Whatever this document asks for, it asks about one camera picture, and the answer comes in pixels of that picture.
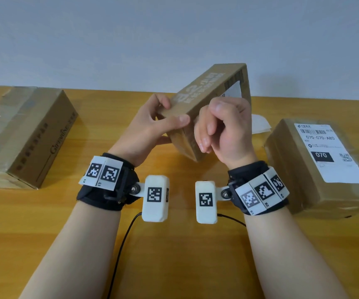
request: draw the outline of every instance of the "wall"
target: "wall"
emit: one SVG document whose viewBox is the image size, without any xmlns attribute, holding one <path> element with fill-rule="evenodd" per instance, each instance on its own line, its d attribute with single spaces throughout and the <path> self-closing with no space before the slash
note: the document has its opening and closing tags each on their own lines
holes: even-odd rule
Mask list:
<svg viewBox="0 0 359 299">
<path fill-rule="evenodd" d="M 0 0 L 0 85 L 176 92 L 220 62 L 359 100 L 359 0 Z"/>
</svg>

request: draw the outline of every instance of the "table surface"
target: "table surface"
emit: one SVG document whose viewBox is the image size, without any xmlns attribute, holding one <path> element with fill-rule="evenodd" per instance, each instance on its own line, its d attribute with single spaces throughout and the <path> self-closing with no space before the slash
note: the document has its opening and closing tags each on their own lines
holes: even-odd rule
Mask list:
<svg viewBox="0 0 359 299">
<path fill-rule="evenodd" d="M 7 88 L 0 87 L 0 94 Z M 40 190 L 0 190 L 0 298 L 17 298 L 66 222 L 93 155 L 118 139 L 147 92 L 66 90 L 79 113 Z M 252 98 L 253 113 L 275 127 L 282 118 L 335 121 L 359 150 L 359 101 L 303 98 Z M 268 133 L 253 135 L 260 159 Z M 263 298 L 247 230 L 219 218 L 196 222 L 195 181 L 227 181 L 227 169 L 214 155 L 195 163 L 172 145 L 156 147 L 137 168 L 170 179 L 170 211 L 163 223 L 135 222 L 121 255 L 115 298 Z M 142 199 L 122 211 L 113 260 Z M 219 212 L 242 219 L 231 203 Z M 359 215 L 342 220 L 297 219 L 352 298 L 359 298 Z"/>
</svg>

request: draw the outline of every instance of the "forearm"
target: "forearm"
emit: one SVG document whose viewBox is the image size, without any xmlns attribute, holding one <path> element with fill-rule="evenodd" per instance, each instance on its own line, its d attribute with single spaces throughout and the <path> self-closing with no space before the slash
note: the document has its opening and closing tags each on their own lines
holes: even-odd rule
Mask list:
<svg viewBox="0 0 359 299">
<path fill-rule="evenodd" d="M 101 298 L 120 212 L 77 202 L 20 299 Z"/>
<path fill-rule="evenodd" d="M 287 208 L 245 215 L 262 289 L 271 298 L 348 298 L 340 281 Z"/>
</svg>

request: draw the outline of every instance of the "hand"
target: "hand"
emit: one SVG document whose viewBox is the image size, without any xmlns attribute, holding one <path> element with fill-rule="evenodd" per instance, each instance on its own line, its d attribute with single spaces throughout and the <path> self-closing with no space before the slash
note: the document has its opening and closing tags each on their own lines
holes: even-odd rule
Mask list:
<svg viewBox="0 0 359 299">
<path fill-rule="evenodd" d="M 195 139 L 204 153 L 214 151 L 229 169 L 256 162 L 250 104 L 243 98 L 213 98 L 200 109 Z"/>
<path fill-rule="evenodd" d="M 156 110 L 160 105 L 170 109 L 169 98 L 160 93 L 153 94 L 108 152 L 137 167 L 145 161 L 156 145 L 171 143 L 170 138 L 163 134 L 185 127 L 189 124 L 190 117 L 183 114 L 155 121 Z"/>
</svg>

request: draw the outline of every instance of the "person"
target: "person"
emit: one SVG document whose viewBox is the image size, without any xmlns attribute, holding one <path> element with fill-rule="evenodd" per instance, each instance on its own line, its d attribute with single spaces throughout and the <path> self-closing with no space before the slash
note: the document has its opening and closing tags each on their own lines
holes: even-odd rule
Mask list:
<svg viewBox="0 0 359 299">
<path fill-rule="evenodd" d="M 170 100 L 163 94 L 152 95 L 109 153 L 137 167 L 156 145 L 170 142 L 164 134 L 190 123 L 188 115 L 155 120 L 160 105 L 169 109 Z M 252 145 L 250 105 L 244 99 L 212 99 L 200 110 L 195 138 L 202 152 L 214 152 L 230 170 L 258 160 Z M 244 220 L 267 299 L 348 298 L 286 207 L 244 215 Z M 20 298 L 101 298 L 119 221 L 120 211 L 78 201 Z"/>
</svg>

